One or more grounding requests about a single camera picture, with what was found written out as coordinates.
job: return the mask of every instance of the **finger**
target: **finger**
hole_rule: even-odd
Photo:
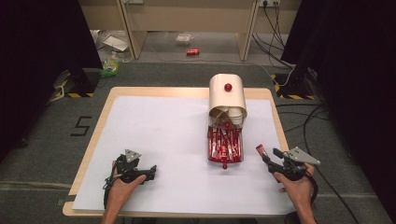
[[[116,164],[116,162],[113,161],[112,164],[111,164],[111,168],[113,168],[115,164]],[[117,175],[117,174],[118,174],[117,169],[115,169],[114,175]]]
[[[315,167],[308,163],[305,163],[304,165],[306,166],[306,171],[309,172],[309,174],[314,175]]]
[[[143,183],[146,180],[146,178],[147,177],[145,175],[140,175],[134,181],[131,182],[131,185],[134,185],[134,187],[136,188],[141,183]]]
[[[287,179],[284,175],[278,172],[274,172],[274,177],[282,183]]]

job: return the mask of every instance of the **wrist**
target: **wrist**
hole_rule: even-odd
[[[311,205],[296,206],[297,214],[302,224],[316,224]]]
[[[116,223],[117,216],[119,215],[120,209],[111,209],[107,208],[107,210],[102,215],[101,224],[114,224]]]

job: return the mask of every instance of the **metal bracket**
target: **metal bracket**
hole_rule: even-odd
[[[284,154],[283,155],[284,157],[288,157],[293,161],[306,162],[306,163],[310,163],[313,165],[320,165],[320,161],[311,157],[308,153],[302,151],[298,147],[295,147],[289,151],[286,151],[283,154]]]
[[[125,157],[127,162],[134,161],[138,159],[141,156],[141,154],[132,151],[131,149],[125,149]]]

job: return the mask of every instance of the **white cylindrical container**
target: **white cylindrical container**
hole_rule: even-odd
[[[243,160],[242,128],[247,117],[242,79],[217,74],[209,83],[208,159],[211,163],[237,164]]]

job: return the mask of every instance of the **red can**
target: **red can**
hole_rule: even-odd
[[[191,55],[199,55],[199,49],[188,49],[187,56],[191,56]]]

